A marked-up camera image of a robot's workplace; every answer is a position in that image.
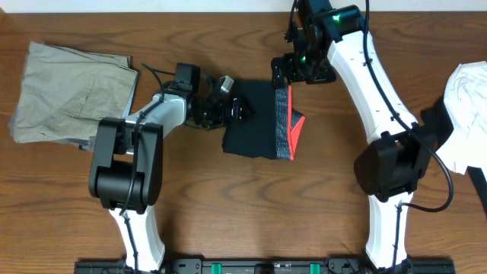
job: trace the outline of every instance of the black mounting rail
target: black mounting rail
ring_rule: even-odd
[[[455,274],[452,260],[404,260],[390,269],[373,269],[358,257],[332,257],[328,260],[200,260],[166,262],[151,274]],[[129,274],[123,262],[76,263],[75,274]]]

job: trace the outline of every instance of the robotic arm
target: robotic arm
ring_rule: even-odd
[[[210,130],[244,122],[250,112],[240,99],[230,97],[233,80],[228,76],[218,81],[207,76],[210,95],[194,96],[199,76],[199,67],[179,63],[175,81],[166,83],[147,106],[126,119],[103,119],[98,126],[90,193],[110,210],[119,225],[128,254],[126,265],[132,269],[158,271],[164,258],[164,244],[152,208],[161,191],[162,140],[189,120]],[[137,121],[142,127],[140,131],[135,130]],[[114,154],[135,152],[136,163],[113,159]],[[134,164],[136,172],[131,185]]]
[[[279,88],[286,84],[284,79],[288,83],[319,84],[335,81],[335,72],[341,76],[360,113],[369,143],[355,161],[355,175],[370,203],[370,234],[365,251],[375,269],[390,269],[394,262],[399,265],[407,258],[407,207],[400,211],[398,206],[411,202],[431,155],[396,121],[374,83],[364,52],[366,29],[361,11],[356,6],[333,9],[327,0],[299,0],[294,8],[302,28],[290,20],[285,39],[293,43],[294,52],[272,60],[272,82]],[[434,133],[420,127],[397,96],[369,33],[366,43],[371,67],[393,110],[432,147]]]

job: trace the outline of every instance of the gray fabric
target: gray fabric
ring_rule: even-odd
[[[122,116],[137,79],[126,56],[34,42],[29,50],[11,121],[16,142],[90,140],[102,118]]]
[[[303,117],[303,113],[292,110],[291,130],[298,124],[301,117]]]
[[[275,90],[275,150],[278,159],[291,159],[288,138],[288,88]]]

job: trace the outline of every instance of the wooden table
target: wooden table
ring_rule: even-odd
[[[173,71],[190,62],[214,75],[270,79],[273,57],[291,52],[287,14],[0,14],[0,272],[68,273],[81,258],[125,254],[113,219],[88,192],[91,153],[70,145],[15,144],[14,113],[30,41],[133,56]],[[487,56],[486,13],[373,13],[380,60],[419,117],[460,63]],[[157,89],[142,70],[135,109]],[[224,130],[175,129],[164,140],[158,228],[171,254],[207,258],[321,258],[360,253],[368,199],[353,161],[364,129],[341,81],[294,85],[307,116],[296,160],[249,159],[221,151]],[[467,176],[453,175],[454,204],[439,214],[410,210],[411,256],[451,256],[458,273],[487,269],[487,222]],[[444,175],[431,164],[414,201],[438,206]]]

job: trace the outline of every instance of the white cloth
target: white cloth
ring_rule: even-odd
[[[487,169],[487,62],[459,65],[444,92],[453,123],[450,138],[438,155],[453,172],[467,167]]]

